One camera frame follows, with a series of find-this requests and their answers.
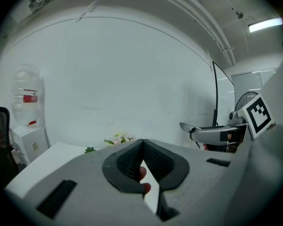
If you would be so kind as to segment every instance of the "plastic water bottle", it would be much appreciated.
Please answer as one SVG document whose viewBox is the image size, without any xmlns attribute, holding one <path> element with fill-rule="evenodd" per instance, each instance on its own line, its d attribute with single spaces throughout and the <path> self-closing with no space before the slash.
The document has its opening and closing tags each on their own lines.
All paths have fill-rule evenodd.
<svg viewBox="0 0 283 226">
<path fill-rule="evenodd" d="M 40 116 L 40 82 L 40 70 L 31 64 L 20 66 L 14 76 L 11 104 L 14 117 L 21 126 L 35 124 Z"/>
</svg>

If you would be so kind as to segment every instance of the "green leaf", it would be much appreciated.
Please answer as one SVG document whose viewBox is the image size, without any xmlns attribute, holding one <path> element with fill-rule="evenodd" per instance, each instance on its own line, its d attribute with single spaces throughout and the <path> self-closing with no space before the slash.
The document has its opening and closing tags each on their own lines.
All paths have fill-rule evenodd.
<svg viewBox="0 0 283 226">
<path fill-rule="evenodd" d="M 108 143 L 109 145 L 114 145 L 113 141 L 111 141 L 111 140 L 106 140 L 105 139 L 104 142 Z"/>
<path fill-rule="evenodd" d="M 86 153 L 91 153 L 91 152 L 95 152 L 96 150 L 94 149 L 94 147 L 87 147 L 87 149 L 85 149 L 85 154 Z"/>
<path fill-rule="evenodd" d="M 126 142 L 126 139 L 124 137 L 121 137 L 121 139 L 122 139 L 121 143 Z"/>
</svg>

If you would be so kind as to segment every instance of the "black slot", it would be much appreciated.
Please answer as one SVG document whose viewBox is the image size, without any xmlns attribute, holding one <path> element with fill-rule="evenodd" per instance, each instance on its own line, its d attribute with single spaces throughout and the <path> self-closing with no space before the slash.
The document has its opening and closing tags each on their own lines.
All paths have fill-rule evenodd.
<svg viewBox="0 0 283 226">
<path fill-rule="evenodd" d="M 72 180 L 63 180 L 37 207 L 37 210 L 49 218 L 54 218 L 76 184 Z"/>
<path fill-rule="evenodd" d="M 207 162 L 215 164 L 215 165 L 219 165 L 222 167 L 228 167 L 231 163 L 230 161 L 225 161 L 225 160 L 220 160 L 220 159 L 215 159 L 215 158 L 207 159 Z"/>
</svg>

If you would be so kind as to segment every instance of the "ceiling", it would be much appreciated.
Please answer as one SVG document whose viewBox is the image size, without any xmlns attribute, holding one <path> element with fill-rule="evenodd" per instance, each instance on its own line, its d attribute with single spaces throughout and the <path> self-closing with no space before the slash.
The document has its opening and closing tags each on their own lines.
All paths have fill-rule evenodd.
<svg viewBox="0 0 283 226">
<path fill-rule="evenodd" d="M 200 0 L 225 33 L 238 63 L 246 57 L 282 52 L 282 26 L 250 33 L 248 25 L 279 17 L 267 0 Z"/>
</svg>

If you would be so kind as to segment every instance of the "white table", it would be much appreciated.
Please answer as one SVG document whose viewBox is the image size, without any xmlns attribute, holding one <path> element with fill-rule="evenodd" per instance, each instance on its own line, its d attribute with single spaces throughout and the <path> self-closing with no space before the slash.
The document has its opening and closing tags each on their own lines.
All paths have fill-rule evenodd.
<svg viewBox="0 0 283 226">
<path fill-rule="evenodd" d="M 86 147 L 70 145 L 57 142 L 37 159 L 30 163 L 23 171 L 21 171 L 6 187 L 10 192 L 17 194 L 20 198 L 28 193 L 33 186 L 48 176 L 50 173 L 60 168 L 73 158 L 84 154 Z M 141 183 L 150 183 L 151 191 L 145 195 L 145 203 L 149 209 L 156 213 L 158 205 L 159 184 L 156 182 L 147 165 L 143 161 L 141 166 L 147 170 L 146 177 Z"/>
<path fill-rule="evenodd" d="M 71 159 L 84 154 L 86 147 L 57 142 L 21 171 L 6 189 L 23 198 L 43 178 Z"/>
</svg>

